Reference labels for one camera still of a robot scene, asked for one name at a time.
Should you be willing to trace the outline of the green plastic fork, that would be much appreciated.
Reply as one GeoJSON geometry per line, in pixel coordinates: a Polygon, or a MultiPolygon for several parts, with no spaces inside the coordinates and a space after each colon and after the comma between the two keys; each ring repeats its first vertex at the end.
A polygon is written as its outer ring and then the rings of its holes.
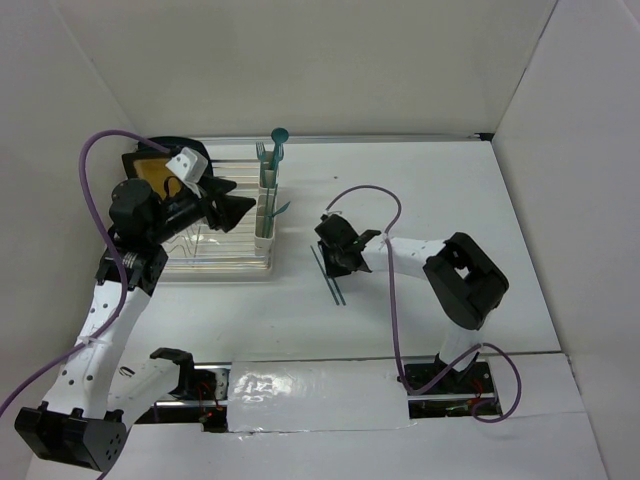
{"type": "Polygon", "coordinates": [[[265,149],[265,145],[264,145],[263,142],[257,142],[255,144],[255,147],[256,147],[257,159],[258,159],[261,167],[264,167],[264,165],[268,162],[267,151],[265,149]]]}

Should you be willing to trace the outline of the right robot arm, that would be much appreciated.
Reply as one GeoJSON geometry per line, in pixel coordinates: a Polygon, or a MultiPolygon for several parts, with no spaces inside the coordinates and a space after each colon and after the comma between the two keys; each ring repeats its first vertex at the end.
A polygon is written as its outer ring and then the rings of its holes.
{"type": "Polygon", "coordinates": [[[509,289],[507,277],[466,233],[445,240],[391,237],[377,230],[356,232],[343,217],[331,214],[315,227],[325,271],[331,278],[355,272],[386,272],[429,283],[451,321],[436,356],[436,379],[448,392],[460,391],[471,379],[480,332],[509,289]]]}

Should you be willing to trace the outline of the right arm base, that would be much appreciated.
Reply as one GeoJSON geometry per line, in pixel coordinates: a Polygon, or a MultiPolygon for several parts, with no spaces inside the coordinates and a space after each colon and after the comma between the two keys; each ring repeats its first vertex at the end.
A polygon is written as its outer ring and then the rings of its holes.
{"type": "Polygon", "coordinates": [[[452,370],[426,393],[408,395],[410,419],[470,417],[476,404],[478,416],[502,414],[487,361],[475,361],[464,372],[452,370]]]}

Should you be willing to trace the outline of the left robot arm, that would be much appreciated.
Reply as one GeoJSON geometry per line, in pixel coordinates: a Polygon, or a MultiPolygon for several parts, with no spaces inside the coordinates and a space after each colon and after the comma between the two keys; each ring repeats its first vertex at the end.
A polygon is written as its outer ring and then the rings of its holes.
{"type": "Polygon", "coordinates": [[[96,273],[91,308],[74,347],[57,360],[60,373],[36,408],[22,408],[17,433],[42,460],[106,474],[122,454],[133,424],[158,399],[196,390],[192,354],[167,347],[152,352],[119,387],[113,385],[133,328],[148,306],[168,255],[164,243],[206,221],[229,232],[255,206],[234,196],[235,183],[201,180],[176,193],[158,193],[129,179],[111,194],[112,225],[96,273]]]}

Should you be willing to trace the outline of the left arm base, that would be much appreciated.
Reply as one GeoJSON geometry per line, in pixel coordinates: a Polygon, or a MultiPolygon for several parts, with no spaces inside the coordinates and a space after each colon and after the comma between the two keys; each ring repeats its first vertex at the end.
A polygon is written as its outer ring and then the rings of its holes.
{"type": "Polygon", "coordinates": [[[197,423],[209,433],[228,428],[228,366],[199,367],[193,355],[159,348],[133,370],[110,409],[122,414],[127,427],[136,423],[197,423]]]}

